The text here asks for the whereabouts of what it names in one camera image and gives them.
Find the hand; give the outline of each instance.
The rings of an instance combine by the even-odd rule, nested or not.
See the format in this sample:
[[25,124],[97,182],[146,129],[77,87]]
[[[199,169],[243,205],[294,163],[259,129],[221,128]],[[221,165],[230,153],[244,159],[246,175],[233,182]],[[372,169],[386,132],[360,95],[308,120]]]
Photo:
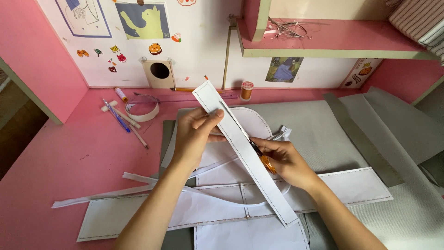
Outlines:
[[255,137],[251,140],[268,157],[276,172],[290,185],[307,190],[321,180],[290,141],[271,141]]
[[215,110],[207,115],[203,108],[193,109],[178,120],[176,147],[171,162],[190,168],[190,171],[199,166],[205,144],[212,141],[226,141],[217,124],[222,121],[224,111]]

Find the picture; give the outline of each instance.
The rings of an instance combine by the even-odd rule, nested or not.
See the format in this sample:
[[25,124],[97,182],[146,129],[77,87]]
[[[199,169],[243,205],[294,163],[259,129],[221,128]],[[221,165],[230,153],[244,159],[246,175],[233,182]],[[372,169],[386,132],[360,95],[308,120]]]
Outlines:
[[303,57],[273,57],[265,81],[293,82]]
[[55,0],[73,36],[112,37],[98,0]]
[[163,2],[115,4],[128,39],[170,38],[166,5]]

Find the ruler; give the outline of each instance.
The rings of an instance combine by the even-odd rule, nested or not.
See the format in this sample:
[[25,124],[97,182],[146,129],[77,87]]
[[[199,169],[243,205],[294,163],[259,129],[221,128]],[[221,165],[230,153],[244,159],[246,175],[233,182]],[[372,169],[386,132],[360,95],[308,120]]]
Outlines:
[[[221,93],[220,96],[224,100],[237,99],[238,96],[234,92]],[[173,101],[197,101],[194,95],[164,95],[164,96],[150,96],[150,95],[137,95],[135,97],[129,98],[128,104],[135,103],[162,103],[162,102],[173,102]]]

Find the white thread spool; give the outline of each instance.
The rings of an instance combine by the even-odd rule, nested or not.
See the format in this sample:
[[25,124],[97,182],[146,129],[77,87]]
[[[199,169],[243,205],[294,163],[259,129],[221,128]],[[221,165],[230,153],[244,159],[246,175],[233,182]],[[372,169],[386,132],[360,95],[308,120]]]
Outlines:
[[115,93],[120,97],[120,99],[122,99],[122,101],[127,102],[128,101],[128,97],[122,92],[121,89],[119,88],[114,88]]

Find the pink desk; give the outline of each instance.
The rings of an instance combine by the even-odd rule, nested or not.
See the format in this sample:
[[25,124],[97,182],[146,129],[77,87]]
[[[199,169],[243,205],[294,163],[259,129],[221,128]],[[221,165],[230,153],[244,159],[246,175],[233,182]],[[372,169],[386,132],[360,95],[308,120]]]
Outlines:
[[[129,95],[132,90],[126,89]],[[151,95],[165,89],[137,89]],[[256,89],[251,101],[228,100],[228,105],[323,100],[359,90]],[[149,176],[159,168],[162,121],[175,120],[178,109],[199,107],[197,101],[162,103],[157,117],[138,130],[150,146],[145,150],[133,133],[125,133],[102,99],[118,100],[112,89],[90,89],[66,124],[48,121],[0,181],[0,249],[110,249],[114,239],[77,243],[88,204],[52,209],[54,201],[120,190],[142,183],[123,179],[124,171]],[[123,102],[117,108],[123,111]]]

